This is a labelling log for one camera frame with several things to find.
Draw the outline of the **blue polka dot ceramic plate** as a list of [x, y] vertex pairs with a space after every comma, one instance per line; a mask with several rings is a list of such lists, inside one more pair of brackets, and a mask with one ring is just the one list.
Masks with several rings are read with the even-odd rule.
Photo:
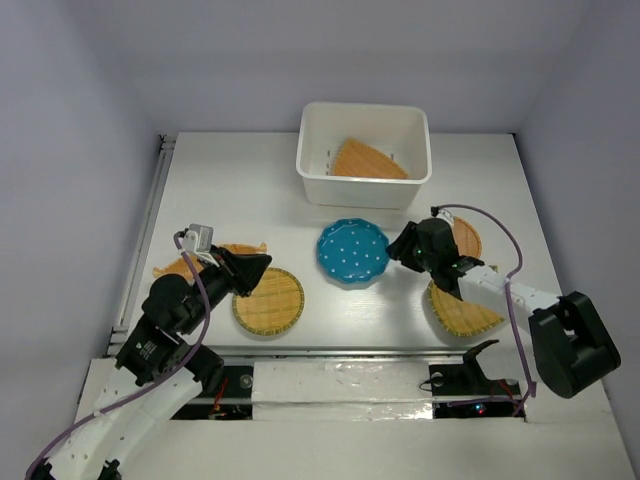
[[390, 242], [374, 223], [340, 219], [326, 226], [316, 242], [316, 259], [330, 279], [343, 285], [365, 285], [387, 269]]

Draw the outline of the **orange fan-shaped woven plate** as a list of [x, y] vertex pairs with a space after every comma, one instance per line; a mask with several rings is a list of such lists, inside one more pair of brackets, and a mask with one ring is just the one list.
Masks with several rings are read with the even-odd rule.
[[331, 167], [332, 176], [408, 180], [409, 174], [390, 156], [354, 138], [347, 138]]

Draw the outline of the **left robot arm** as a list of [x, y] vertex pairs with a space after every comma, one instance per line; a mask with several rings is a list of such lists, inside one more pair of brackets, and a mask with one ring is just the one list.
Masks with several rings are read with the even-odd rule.
[[218, 391], [223, 359], [201, 340], [212, 310], [228, 295], [247, 297], [272, 258], [211, 248], [212, 264], [154, 281], [143, 315], [116, 355], [91, 414], [59, 434], [28, 468], [29, 479], [122, 479], [148, 441], [183, 406]]

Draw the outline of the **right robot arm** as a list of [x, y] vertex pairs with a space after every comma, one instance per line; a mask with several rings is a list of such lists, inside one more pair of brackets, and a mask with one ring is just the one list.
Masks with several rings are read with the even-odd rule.
[[409, 222], [386, 252], [455, 298], [484, 307], [526, 328], [536, 379], [568, 399], [615, 371], [621, 356], [591, 299], [560, 296], [511, 280], [482, 260], [459, 253], [441, 218]]

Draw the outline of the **white plastic bin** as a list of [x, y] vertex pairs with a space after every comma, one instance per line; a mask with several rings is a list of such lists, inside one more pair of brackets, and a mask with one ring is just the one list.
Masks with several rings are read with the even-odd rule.
[[427, 116], [410, 106], [311, 102], [296, 169], [313, 204], [405, 210], [432, 174]]

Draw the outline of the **round green-rimmed bamboo plate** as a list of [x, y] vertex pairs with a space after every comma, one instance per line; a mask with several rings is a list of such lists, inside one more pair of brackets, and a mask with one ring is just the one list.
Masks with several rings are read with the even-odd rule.
[[250, 296], [233, 297], [232, 312], [246, 331], [275, 336], [298, 321], [304, 305], [305, 293], [299, 280], [287, 270], [268, 268]]

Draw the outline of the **round orange woven plate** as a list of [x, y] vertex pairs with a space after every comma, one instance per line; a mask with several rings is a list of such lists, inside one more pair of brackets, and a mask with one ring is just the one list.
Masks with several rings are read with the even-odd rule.
[[455, 216], [452, 230], [455, 244], [461, 256], [481, 257], [483, 246], [480, 235], [469, 222]]

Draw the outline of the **orange fish-shaped woven plate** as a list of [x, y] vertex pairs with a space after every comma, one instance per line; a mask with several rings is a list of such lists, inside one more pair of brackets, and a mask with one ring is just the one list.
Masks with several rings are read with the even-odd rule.
[[[219, 247], [225, 248], [234, 254], [266, 254], [268, 251], [268, 246], [265, 242], [262, 242], [258, 246], [240, 243], [227, 243], [219, 244]], [[197, 273], [200, 273], [206, 267], [206, 264], [203, 261], [199, 260], [196, 255], [190, 254], [189, 258], [193, 263]], [[180, 275], [187, 281], [193, 280], [193, 274], [189, 269], [186, 261], [182, 257], [174, 260], [172, 263], [163, 268], [154, 267], [152, 271], [152, 275], [154, 278], [159, 278], [169, 274]]]

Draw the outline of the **yellow fan-shaped bamboo plate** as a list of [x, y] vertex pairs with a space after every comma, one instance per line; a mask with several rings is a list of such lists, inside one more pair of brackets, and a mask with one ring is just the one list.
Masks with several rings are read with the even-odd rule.
[[442, 291], [433, 281], [428, 284], [426, 297], [440, 325], [455, 337], [477, 336], [505, 322], [503, 317], [486, 307], [459, 300]]

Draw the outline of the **aluminium side rail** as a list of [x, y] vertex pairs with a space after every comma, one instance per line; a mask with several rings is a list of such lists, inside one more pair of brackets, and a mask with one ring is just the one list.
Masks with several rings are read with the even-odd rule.
[[144, 215], [140, 224], [139, 234], [133, 250], [131, 266], [125, 281], [124, 290], [118, 314], [111, 328], [105, 358], [113, 358], [126, 341], [126, 334], [132, 322], [135, 301], [138, 295], [144, 265], [149, 251], [152, 233], [156, 222], [162, 192], [168, 176], [170, 164], [173, 158], [177, 135], [161, 135], [159, 143], [158, 160], [151, 182], [149, 194], [145, 205]]

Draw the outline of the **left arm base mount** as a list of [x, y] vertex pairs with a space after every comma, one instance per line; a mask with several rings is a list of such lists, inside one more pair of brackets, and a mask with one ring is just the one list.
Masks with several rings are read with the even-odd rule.
[[240, 357], [226, 357], [217, 389], [190, 400], [173, 415], [172, 420], [251, 420], [253, 384], [254, 362]]

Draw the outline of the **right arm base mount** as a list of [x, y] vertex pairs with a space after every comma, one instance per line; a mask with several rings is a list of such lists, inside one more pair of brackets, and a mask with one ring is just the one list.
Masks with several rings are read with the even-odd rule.
[[526, 417], [517, 380], [487, 377], [477, 357], [497, 343], [487, 340], [462, 355], [458, 364], [432, 364], [418, 388], [436, 398], [436, 419]]

